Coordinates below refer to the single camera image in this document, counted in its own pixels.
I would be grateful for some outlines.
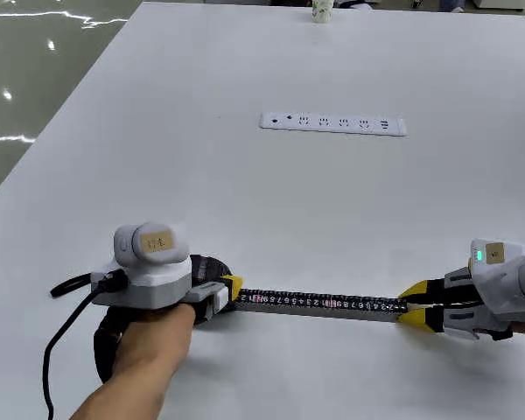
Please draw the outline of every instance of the measuring tape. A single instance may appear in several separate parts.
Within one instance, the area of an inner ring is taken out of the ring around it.
[[[406,302],[397,298],[251,289],[240,290],[233,309],[382,322],[396,322],[399,315],[408,312]]]

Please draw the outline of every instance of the electrical outlet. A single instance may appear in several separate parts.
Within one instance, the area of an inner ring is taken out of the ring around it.
[[[259,123],[263,129],[326,131],[331,133],[375,134],[380,136],[406,136],[402,118],[383,116],[339,116],[311,112],[264,112]]]
[[[360,119],[358,120],[358,127],[360,127],[364,131],[370,131],[371,125],[369,124],[368,119]]]

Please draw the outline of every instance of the floor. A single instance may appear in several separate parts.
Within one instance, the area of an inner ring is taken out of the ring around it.
[[[0,184],[141,1],[0,0]],[[467,1],[466,12],[517,13],[478,10]],[[423,0],[420,10],[437,5]],[[411,0],[381,0],[374,7],[411,10]]]

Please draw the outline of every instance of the paper cup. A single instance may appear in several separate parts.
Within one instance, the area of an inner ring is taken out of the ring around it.
[[[333,14],[334,0],[313,0],[313,22],[328,24]]]

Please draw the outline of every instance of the label sticker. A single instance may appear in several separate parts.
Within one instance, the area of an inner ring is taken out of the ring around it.
[[[502,264],[505,261],[504,242],[486,244],[486,264]]]
[[[140,245],[145,254],[173,249],[173,236],[171,230],[153,232],[140,235]]]

